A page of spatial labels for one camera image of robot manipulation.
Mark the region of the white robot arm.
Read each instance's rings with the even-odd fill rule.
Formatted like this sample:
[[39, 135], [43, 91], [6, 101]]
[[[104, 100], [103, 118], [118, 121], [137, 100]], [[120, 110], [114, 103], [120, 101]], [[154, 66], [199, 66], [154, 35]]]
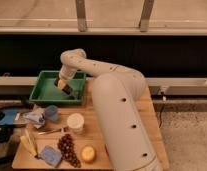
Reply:
[[148, 137], [136, 101], [143, 95], [146, 79], [135, 69], [91, 60], [82, 49], [60, 56], [62, 67], [56, 85], [66, 93], [79, 70], [94, 77], [92, 102], [115, 171], [163, 171]]

